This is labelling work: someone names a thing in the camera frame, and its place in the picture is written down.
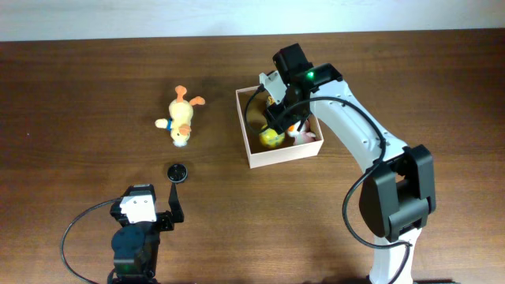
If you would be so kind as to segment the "pink white duck figure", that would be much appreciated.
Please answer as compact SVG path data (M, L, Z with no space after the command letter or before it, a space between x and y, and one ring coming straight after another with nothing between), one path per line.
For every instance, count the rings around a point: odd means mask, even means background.
M296 124L290 126L286 134L294 138L294 146L312 143L316 140L316 134L310 131L310 124L308 121L297 122Z

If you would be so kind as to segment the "yellow round toy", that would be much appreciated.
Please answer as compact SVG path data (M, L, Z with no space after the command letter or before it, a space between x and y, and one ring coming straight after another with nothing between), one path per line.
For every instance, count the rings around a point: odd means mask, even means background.
M274 129L267 128L259 134L260 144L268 149L278 148L286 137L285 133L278 134Z

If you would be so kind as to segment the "pink cardboard box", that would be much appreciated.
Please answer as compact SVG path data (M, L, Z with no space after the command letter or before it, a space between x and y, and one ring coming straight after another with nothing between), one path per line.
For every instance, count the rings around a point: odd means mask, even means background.
M324 138L320 129L320 124L313 115L309 117L309 129L316 135L313 142L294 145L294 139L287 136L283 143L275 149L268 149L260 143L259 137L248 130L243 118L245 104L255 90L256 86L235 91L238 120L241 126L249 167L252 169L318 155L323 145Z

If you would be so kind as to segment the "yellow plush duck toy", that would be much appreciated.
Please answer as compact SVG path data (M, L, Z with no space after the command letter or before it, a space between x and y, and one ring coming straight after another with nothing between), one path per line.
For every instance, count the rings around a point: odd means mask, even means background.
M155 126L158 129L165 129L170 132L170 137L176 147L184 147L187 145L192 128L193 107L203 106L205 99L201 96L196 96L190 100L185 99L187 93L186 87L178 85L175 89L177 97L169 105L169 119L160 118L155 121Z

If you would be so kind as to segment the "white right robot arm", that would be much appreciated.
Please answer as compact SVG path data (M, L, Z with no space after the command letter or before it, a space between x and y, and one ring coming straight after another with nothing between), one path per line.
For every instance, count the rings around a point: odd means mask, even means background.
M413 251L428 217L436 209L433 157L422 144L410 147L384 128L357 100L343 75L330 63L315 66L297 43L272 58L276 70L260 83L274 102L264 111L267 126L277 133L310 115L321 120L355 158L363 174L342 204L347 208L356 190L359 209L374 235L364 240L373 249L370 283L411 283Z

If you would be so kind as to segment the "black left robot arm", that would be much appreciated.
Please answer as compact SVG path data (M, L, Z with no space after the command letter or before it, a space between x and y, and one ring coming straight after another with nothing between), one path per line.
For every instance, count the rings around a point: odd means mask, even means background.
M155 272L160 234L174 230L185 216L178 199L177 187L170 187L164 212L155 210L155 189L152 184L131 185L113 202L110 215L122 226L111 240L114 269L108 283L156 283Z

